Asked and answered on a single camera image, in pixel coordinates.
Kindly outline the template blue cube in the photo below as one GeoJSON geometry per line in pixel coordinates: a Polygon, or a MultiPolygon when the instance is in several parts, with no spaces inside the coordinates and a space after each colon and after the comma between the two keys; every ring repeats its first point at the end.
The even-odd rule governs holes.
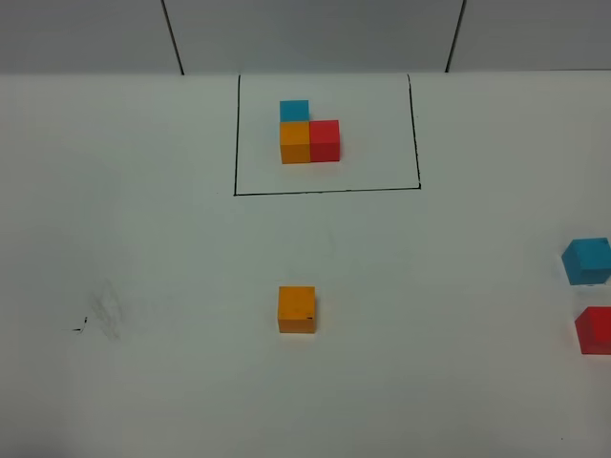
{"type": "Polygon", "coordinates": [[[281,122],[308,122],[309,102],[307,100],[281,100],[281,122]]]}

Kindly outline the template orange cube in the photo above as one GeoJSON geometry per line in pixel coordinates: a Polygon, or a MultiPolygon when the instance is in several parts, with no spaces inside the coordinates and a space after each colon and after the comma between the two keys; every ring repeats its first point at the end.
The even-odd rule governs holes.
{"type": "Polygon", "coordinates": [[[280,150],[282,164],[310,162],[309,122],[280,123],[280,150]]]}

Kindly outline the template red cube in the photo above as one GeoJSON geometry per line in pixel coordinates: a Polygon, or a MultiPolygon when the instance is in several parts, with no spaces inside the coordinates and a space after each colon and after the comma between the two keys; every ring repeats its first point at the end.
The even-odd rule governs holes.
{"type": "Polygon", "coordinates": [[[341,156],[341,137],[339,121],[310,121],[309,142],[311,162],[339,161],[341,156]]]}

